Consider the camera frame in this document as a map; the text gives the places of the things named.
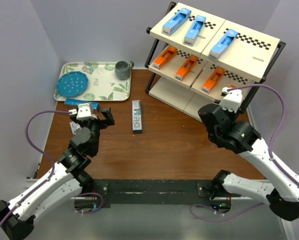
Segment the blue silver R&O toothpaste box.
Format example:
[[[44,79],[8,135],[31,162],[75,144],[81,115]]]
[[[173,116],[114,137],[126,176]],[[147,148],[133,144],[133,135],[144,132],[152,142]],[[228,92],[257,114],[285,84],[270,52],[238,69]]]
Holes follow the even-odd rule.
[[[95,101],[85,101],[85,100],[78,100],[78,99],[73,99],[73,98],[67,98],[64,101],[65,105],[70,105],[70,106],[78,106],[80,104],[86,104],[86,103],[90,103],[93,107],[94,110],[96,110],[97,112],[100,111],[100,105],[98,102]]]

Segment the orange Curaprox box flap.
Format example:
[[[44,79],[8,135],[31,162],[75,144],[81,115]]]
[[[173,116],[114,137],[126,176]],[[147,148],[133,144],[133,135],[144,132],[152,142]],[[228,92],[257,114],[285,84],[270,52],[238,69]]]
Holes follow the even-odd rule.
[[[202,90],[205,93],[209,94],[211,90],[216,86],[218,81],[224,76],[225,72],[226,70],[224,68],[218,66],[203,84]]]

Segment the light blue Curaprox box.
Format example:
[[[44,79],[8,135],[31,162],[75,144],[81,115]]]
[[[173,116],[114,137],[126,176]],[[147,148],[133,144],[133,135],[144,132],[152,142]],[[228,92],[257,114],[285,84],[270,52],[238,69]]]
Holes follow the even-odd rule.
[[[184,7],[181,8],[162,26],[162,33],[171,36],[187,21],[191,13],[191,10]]]
[[[208,57],[218,61],[222,54],[234,42],[238,34],[237,31],[228,29],[222,38],[211,48]]]
[[[192,22],[190,28],[188,29],[187,33],[185,34],[183,44],[192,47],[197,38],[199,33],[201,32],[203,26],[205,25],[206,17],[197,15]]]

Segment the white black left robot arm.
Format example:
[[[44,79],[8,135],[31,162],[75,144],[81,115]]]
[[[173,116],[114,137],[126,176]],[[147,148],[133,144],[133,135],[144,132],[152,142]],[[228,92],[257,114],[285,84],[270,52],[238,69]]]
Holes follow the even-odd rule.
[[[94,113],[91,103],[83,103],[64,111],[77,123],[68,148],[50,170],[15,198],[0,200],[0,229],[10,240],[23,240],[34,229],[35,221],[48,210],[77,195],[88,196],[93,191],[92,177],[85,171],[99,151],[100,131],[115,124],[111,108],[101,111],[103,119]]]

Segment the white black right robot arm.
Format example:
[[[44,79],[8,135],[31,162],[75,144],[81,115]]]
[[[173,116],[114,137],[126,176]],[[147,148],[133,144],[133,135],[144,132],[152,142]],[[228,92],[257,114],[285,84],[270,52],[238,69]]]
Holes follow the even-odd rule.
[[[252,198],[286,221],[298,219],[299,175],[270,153],[260,133],[248,122],[235,122],[231,113],[215,103],[201,107],[198,115],[212,143],[244,158],[267,179],[261,182],[221,170],[211,182],[213,193],[219,197],[229,193]]]

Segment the cream three tier shelf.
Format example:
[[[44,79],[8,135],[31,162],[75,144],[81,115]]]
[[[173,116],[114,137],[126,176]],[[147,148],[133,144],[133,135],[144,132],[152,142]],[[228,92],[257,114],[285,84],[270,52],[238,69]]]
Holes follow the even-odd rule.
[[[163,25],[182,8],[191,10],[190,17],[171,36],[163,34]],[[194,45],[185,45],[184,37],[197,15],[206,17],[206,21]],[[209,58],[211,48],[228,29],[238,32],[238,36],[218,60]],[[286,45],[276,37],[180,2],[171,2],[166,15],[146,31],[156,42],[164,42],[164,49],[169,46],[177,48],[174,57],[161,69],[153,67],[153,54],[148,55],[145,66],[153,76],[159,76],[159,80],[150,80],[146,92],[194,119],[199,117],[200,107],[221,100],[222,88],[231,85],[242,87],[243,102],[238,111],[243,113],[257,92],[256,84],[265,82]],[[190,55],[198,57],[198,61],[180,81],[176,79],[176,73]],[[206,93],[203,84],[217,67],[225,69],[225,74],[210,93]]]

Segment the leaf patterned serving tray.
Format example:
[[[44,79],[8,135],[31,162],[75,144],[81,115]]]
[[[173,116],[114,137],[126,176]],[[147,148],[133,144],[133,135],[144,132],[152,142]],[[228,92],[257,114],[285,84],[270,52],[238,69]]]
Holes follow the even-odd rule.
[[[76,100],[125,101],[130,96],[131,79],[118,79],[114,62],[68,62],[62,66],[59,76],[70,72],[80,72],[88,79],[87,88],[75,97]]]

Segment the teal dotted plate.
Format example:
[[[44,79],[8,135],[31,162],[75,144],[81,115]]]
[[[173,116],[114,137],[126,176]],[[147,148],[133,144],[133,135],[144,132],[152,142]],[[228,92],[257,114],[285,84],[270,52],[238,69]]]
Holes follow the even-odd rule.
[[[71,71],[59,77],[56,92],[65,98],[81,95],[89,86],[87,75],[80,71]]]

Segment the grey ceramic mug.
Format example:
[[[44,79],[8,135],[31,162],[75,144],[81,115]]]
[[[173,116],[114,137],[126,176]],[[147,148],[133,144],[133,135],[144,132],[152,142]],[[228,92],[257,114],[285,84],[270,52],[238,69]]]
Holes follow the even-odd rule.
[[[114,72],[119,80],[126,80],[130,77],[134,62],[118,61],[115,64]]]

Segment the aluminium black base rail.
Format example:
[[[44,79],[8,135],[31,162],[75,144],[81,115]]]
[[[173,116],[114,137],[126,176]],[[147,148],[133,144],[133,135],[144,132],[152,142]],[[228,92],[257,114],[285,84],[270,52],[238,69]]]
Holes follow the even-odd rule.
[[[271,144],[267,143],[269,152],[272,152]],[[212,180],[208,187],[204,187],[200,182],[189,183],[187,191],[186,183],[183,180],[110,180],[108,190],[101,190],[106,184],[105,180],[94,180],[83,188],[82,193],[77,196],[88,196],[95,189],[95,195],[99,197],[101,203],[112,204],[118,201],[120,204],[161,204],[163,196],[170,197],[171,204],[179,204],[181,196],[187,196],[189,193],[197,193],[198,197],[203,198],[221,194],[235,195],[227,192],[215,193],[212,186]]]

